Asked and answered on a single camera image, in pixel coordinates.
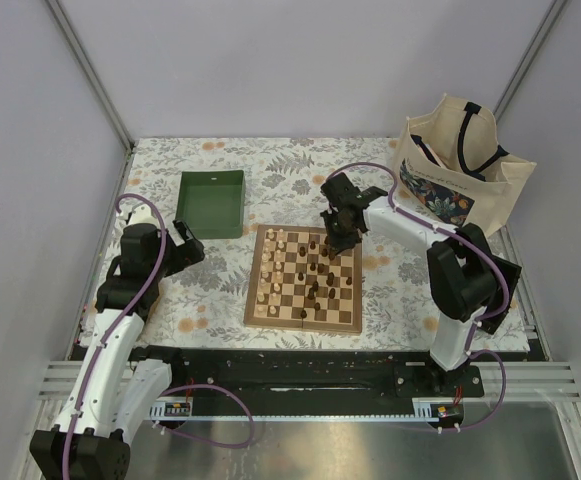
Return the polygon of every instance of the table surface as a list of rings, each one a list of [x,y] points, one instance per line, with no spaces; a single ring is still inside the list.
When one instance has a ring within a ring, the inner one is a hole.
[[[160,302],[138,345],[186,348],[427,350],[437,329],[438,309],[430,297],[425,260],[385,237],[363,239],[363,332],[361,335],[309,333],[246,327],[246,293],[258,224],[322,226],[327,207],[320,193],[336,168],[360,161],[390,164],[396,141],[389,138],[146,138],[139,141],[125,191],[152,200],[180,243],[172,220],[182,171],[242,169],[246,175],[243,235],[232,240],[204,240],[206,259],[162,281]],[[390,178],[370,167],[349,171],[362,188],[389,189]],[[399,200],[428,214],[414,198]],[[98,284],[119,252],[122,225],[117,222],[105,253]],[[498,237],[491,238],[501,253]],[[94,309],[80,341],[88,345]],[[474,348],[527,351],[528,340],[513,300],[510,313],[494,336],[478,333]]]

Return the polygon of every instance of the bag handle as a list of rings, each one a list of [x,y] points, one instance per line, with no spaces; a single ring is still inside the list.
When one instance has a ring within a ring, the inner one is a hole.
[[[463,145],[466,139],[466,130],[468,130],[468,124],[470,123],[472,115],[478,114],[480,110],[481,110],[480,105],[477,105],[476,103],[472,102],[466,103],[466,108],[464,108],[466,116],[463,119],[461,128],[459,129],[459,141],[457,142],[457,157],[459,158],[459,165],[461,166],[461,170],[463,171],[463,173],[485,182],[486,179],[483,175],[481,175],[481,172],[483,172],[486,168],[488,168],[494,162],[499,160],[501,157],[505,157],[506,155],[508,155],[508,152],[506,152],[503,149],[503,147],[499,145],[494,155],[492,155],[488,160],[483,162],[479,168],[475,168],[474,170],[470,170],[468,168],[468,165],[466,164],[466,157],[463,154]]]
[[[423,139],[421,138],[421,136],[411,134],[410,137],[412,138],[412,141],[415,143],[415,145],[423,151],[423,154],[426,156],[426,158],[438,167],[439,163],[437,162],[437,159],[434,158],[434,155],[432,155],[432,152],[430,152],[428,146],[425,143],[423,143]]]

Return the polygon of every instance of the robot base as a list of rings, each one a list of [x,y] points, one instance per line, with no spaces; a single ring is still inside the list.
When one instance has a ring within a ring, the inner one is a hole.
[[[434,362],[427,365],[394,367],[398,398],[454,398],[457,388],[463,388],[464,398],[484,396],[479,367],[465,365],[445,372]]]

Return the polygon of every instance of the metal floor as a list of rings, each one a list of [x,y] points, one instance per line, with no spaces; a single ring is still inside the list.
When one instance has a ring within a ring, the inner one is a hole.
[[[486,412],[468,405],[467,422]],[[185,431],[241,441],[239,422],[190,422]],[[384,423],[257,424],[247,450],[160,435],[144,423],[128,480],[396,480],[576,478],[556,412],[548,404],[508,404],[482,428],[459,435],[408,432]]]

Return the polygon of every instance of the white wall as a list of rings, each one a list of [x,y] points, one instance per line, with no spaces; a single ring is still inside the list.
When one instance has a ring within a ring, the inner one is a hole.
[[[130,133],[396,135],[494,107],[550,0],[64,0]]]
[[[123,158],[43,2],[0,0],[0,480],[69,344]]]
[[[538,162],[511,219],[557,360],[581,386],[581,1],[573,1],[500,123]]]

